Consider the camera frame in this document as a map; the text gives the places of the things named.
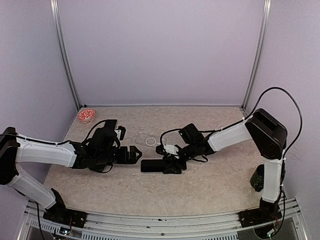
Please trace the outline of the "silver-edged phone black screen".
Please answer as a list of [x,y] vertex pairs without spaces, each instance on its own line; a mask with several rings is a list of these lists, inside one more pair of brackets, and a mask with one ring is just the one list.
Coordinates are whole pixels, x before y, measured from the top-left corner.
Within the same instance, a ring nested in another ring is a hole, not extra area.
[[163,159],[143,159],[140,171],[142,173],[163,173],[169,165],[169,162]]

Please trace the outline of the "clear magsafe phone case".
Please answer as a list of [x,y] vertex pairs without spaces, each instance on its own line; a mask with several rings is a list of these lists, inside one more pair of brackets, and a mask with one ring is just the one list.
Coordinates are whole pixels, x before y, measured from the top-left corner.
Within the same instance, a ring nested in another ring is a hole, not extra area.
[[160,137],[146,133],[139,133],[134,142],[143,147],[155,148],[160,145]]

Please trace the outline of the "large black teal-edged phone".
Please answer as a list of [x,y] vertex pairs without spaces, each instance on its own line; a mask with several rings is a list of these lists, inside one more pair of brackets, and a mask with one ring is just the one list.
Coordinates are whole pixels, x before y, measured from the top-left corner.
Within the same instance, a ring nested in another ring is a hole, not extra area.
[[104,123],[104,127],[114,130],[117,126],[117,122],[118,121],[116,119],[107,119]]

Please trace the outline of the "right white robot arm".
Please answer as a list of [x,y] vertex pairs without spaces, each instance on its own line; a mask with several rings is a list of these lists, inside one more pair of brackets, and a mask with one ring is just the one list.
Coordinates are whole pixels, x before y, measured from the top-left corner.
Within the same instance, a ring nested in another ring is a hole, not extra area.
[[266,110],[259,108],[250,116],[219,130],[200,131],[193,123],[177,129],[185,145],[168,145],[163,141],[157,147],[169,166],[166,173],[179,173],[186,168],[187,161],[198,157],[207,158],[227,149],[248,144],[262,164],[261,202],[256,218],[266,222],[275,212],[275,202],[281,195],[285,174],[285,152],[288,131],[286,127]]

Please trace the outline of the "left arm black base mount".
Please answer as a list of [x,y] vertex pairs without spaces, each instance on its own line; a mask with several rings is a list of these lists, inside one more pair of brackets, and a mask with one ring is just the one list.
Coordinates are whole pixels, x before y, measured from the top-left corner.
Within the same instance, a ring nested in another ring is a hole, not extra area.
[[50,208],[46,208],[43,214],[45,220],[68,225],[71,227],[84,228],[88,214],[84,211],[66,208],[65,203],[58,191],[51,188],[55,202]]

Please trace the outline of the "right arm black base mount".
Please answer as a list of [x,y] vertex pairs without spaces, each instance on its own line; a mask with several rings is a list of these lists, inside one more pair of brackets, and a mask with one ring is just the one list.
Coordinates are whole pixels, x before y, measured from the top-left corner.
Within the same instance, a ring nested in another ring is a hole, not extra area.
[[259,207],[240,211],[238,218],[241,227],[246,228],[281,219],[283,215],[279,207],[279,201],[280,198],[275,202],[268,202],[261,198]]

